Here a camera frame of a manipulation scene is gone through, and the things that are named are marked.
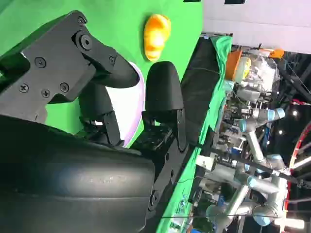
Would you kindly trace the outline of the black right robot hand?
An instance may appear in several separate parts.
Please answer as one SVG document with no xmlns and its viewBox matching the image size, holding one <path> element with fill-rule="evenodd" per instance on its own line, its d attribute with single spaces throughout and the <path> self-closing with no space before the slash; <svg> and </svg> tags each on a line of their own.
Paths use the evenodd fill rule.
<svg viewBox="0 0 311 233">
<path fill-rule="evenodd" d="M 125 148 L 107 88 L 140 78 L 86 24 L 72 11 L 0 59 L 3 233 L 139 233 L 163 215 L 188 151 L 177 70 L 151 66 L 144 129 Z"/>
</svg>

